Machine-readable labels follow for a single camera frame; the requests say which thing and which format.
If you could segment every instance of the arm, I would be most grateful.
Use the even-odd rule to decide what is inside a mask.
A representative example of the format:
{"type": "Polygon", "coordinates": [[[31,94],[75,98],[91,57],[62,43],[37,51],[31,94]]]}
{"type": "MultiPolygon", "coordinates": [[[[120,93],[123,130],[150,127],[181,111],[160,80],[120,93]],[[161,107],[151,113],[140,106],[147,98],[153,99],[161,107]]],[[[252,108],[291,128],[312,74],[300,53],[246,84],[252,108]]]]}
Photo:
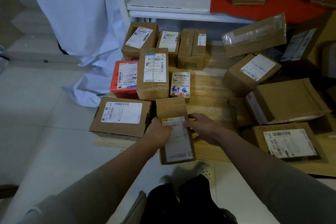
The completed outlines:
{"type": "Polygon", "coordinates": [[[38,213],[30,211],[20,223],[106,223],[171,130],[154,118],[138,142],[58,195],[47,197],[35,207],[38,213]]]}
{"type": "Polygon", "coordinates": [[[220,146],[257,197],[280,223],[333,223],[336,221],[336,192],[217,125],[204,114],[189,115],[185,121],[205,140],[220,146]]]}

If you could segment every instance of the red box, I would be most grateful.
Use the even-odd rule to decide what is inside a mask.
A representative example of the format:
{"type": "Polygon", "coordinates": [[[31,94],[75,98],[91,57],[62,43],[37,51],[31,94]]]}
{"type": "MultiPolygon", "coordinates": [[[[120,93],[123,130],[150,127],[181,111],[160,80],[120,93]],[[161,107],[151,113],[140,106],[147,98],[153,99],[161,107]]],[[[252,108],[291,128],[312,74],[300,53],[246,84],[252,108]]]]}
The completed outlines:
{"type": "Polygon", "coordinates": [[[137,95],[138,60],[115,62],[110,90],[117,98],[139,99],[137,95]]]}

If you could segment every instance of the red cloth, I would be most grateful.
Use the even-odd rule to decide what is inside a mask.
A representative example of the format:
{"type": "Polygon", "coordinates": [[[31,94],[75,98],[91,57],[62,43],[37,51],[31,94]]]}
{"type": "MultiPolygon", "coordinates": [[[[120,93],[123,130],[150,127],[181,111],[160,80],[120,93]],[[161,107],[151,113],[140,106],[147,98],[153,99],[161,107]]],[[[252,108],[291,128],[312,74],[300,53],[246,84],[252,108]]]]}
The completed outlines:
{"type": "Polygon", "coordinates": [[[210,6],[210,13],[256,21],[284,12],[289,24],[302,23],[327,11],[329,9],[310,4],[309,0],[267,0],[264,5],[232,5],[231,0],[211,0],[210,6]]]}

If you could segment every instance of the wooden surface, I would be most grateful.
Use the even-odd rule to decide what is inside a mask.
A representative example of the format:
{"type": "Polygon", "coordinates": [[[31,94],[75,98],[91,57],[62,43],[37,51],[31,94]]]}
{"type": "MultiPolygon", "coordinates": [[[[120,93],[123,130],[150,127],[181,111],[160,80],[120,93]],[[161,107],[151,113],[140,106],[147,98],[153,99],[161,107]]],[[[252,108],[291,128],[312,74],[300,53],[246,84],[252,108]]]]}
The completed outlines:
{"type": "MultiPolygon", "coordinates": [[[[242,57],[226,59],[223,46],[210,45],[208,46],[206,67],[202,71],[169,68],[170,72],[188,71],[191,73],[191,95],[187,104],[188,113],[204,113],[226,128],[235,130],[227,104],[228,98],[234,96],[234,94],[225,88],[221,81],[226,70],[241,59],[242,57]]],[[[329,163],[303,163],[293,166],[306,173],[336,177],[336,138],[321,135],[317,137],[317,140],[329,159],[329,163]]],[[[126,149],[134,142],[132,137],[125,137],[124,140],[94,137],[95,145],[118,149],[126,149]]],[[[195,142],[195,152],[197,159],[230,162],[220,147],[209,145],[204,141],[195,142]]]]}

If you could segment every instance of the hand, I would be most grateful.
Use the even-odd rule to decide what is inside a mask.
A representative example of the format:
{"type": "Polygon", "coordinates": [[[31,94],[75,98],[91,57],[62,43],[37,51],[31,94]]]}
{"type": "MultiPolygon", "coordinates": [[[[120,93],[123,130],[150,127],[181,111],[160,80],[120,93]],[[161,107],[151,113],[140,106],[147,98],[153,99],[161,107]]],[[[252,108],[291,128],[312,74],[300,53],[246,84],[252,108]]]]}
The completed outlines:
{"type": "Polygon", "coordinates": [[[218,140],[221,136],[233,133],[231,130],[218,125],[204,114],[192,113],[188,117],[195,119],[195,121],[185,121],[183,122],[183,126],[186,128],[191,127],[198,134],[194,139],[196,141],[204,140],[209,144],[220,146],[218,140]]]}
{"type": "Polygon", "coordinates": [[[158,118],[154,118],[146,130],[143,139],[155,152],[165,146],[172,131],[171,126],[163,126],[158,118]]]}

